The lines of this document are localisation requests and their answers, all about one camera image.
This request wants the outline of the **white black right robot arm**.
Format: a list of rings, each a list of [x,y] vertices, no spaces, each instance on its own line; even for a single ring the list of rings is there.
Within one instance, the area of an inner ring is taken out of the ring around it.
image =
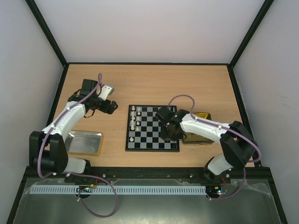
[[[187,133],[192,133],[221,146],[222,154],[212,157],[203,168],[203,176],[207,182],[215,182],[229,169],[245,168],[253,154],[258,151],[254,138],[238,121],[232,124],[219,123],[197,117],[186,110],[174,113],[167,107],[160,108],[156,117],[162,123],[163,140],[182,140]]]

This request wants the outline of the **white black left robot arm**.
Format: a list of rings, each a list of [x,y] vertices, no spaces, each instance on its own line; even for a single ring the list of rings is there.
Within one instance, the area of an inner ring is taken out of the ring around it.
[[[47,127],[33,131],[29,136],[29,165],[35,168],[39,177],[61,173],[84,173],[88,161],[71,157],[67,153],[65,140],[76,123],[86,116],[88,111],[99,110],[112,114],[118,105],[108,100],[114,87],[104,85],[98,80],[84,79],[79,90],[67,101],[65,108]]]

